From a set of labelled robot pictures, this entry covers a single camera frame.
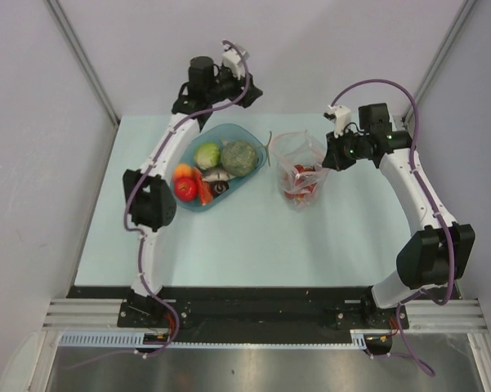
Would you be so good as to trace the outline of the clear zip top bag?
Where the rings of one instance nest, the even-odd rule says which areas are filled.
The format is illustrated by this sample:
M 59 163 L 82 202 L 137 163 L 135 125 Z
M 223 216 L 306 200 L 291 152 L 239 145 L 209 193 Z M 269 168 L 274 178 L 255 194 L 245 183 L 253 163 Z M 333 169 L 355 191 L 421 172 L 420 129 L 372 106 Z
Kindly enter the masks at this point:
M 314 204 L 321 194 L 329 170 L 323 168 L 326 148 L 308 131 L 277 135 L 270 142 L 276 161 L 279 191 L 292 209 Z

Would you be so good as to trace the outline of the red cherry tomato bunch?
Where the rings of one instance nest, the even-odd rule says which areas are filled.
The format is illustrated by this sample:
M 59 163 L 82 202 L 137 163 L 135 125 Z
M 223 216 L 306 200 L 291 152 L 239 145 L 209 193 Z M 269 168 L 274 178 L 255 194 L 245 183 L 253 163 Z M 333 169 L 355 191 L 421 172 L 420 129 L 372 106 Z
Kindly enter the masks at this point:
M 316 196 L 318 177 L 314 165 L 297 164 L 282 175 L 283 196 L 295 204 L 310 203 Z

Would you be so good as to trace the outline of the green striped melon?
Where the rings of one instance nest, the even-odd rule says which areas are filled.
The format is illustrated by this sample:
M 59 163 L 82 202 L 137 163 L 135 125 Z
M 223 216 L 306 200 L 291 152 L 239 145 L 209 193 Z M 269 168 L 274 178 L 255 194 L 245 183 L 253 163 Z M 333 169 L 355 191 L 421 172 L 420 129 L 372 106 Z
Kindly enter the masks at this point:
M 270 164 L 270 142 L 272 132 L 266 144 L 256 144 L 247 140 L 221 140 L 223 149 L 221 151 L 220 163 L 226 172 L 235 177 L 244 177 L 253 172 L 259 162 L 259 151 L 266 153 L 266 159 Z

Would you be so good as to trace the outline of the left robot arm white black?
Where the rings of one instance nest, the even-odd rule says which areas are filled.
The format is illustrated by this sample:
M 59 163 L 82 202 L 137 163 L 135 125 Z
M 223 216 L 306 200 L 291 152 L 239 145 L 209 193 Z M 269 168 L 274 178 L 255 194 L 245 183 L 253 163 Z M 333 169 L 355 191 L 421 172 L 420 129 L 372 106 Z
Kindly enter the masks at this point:
M 153 327 L 163 320 L 164 313 L 174 311 L 157 297 L 162 286 L 154 280 L 153 269 L 158 241 L 176 214 L 170 188 L 176 165 L 212 113 L 232 105 L 247 108 L 261 94 L 246 61 L 233 51 L 223 55 L 220 65 L 208 56 L 193 58 L 160 142 L 138 170 L 124 172 L 123 224 L 137 233 L 139 240 L 136 278 L 126 304 L 144 325 Z

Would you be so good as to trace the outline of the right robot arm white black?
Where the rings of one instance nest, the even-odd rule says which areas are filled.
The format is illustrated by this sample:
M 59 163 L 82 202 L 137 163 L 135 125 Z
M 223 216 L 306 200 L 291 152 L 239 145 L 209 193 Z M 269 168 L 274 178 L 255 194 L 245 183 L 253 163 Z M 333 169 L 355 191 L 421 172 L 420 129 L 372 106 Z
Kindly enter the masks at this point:
M 407 218 L 411 238 L 396 257 L 395 271 L 372 286 L 369 302 L 360 317 L 369 327 L 380 327 L 390 309 L 414 294 L 433 287 L 453 289 L 461 278 L 475 241 L 469 224 L 461 225 L 435 193 L 422 169 L 412 138 L 396 131 L 384 104 L 362 106 L 354 130 L 351 111 L 330 105 L 324 117 L 334 129 L 326 135 L 327 152 L 322 166 L 345 171 L 359 160 L 368 160 L 387 179 Z

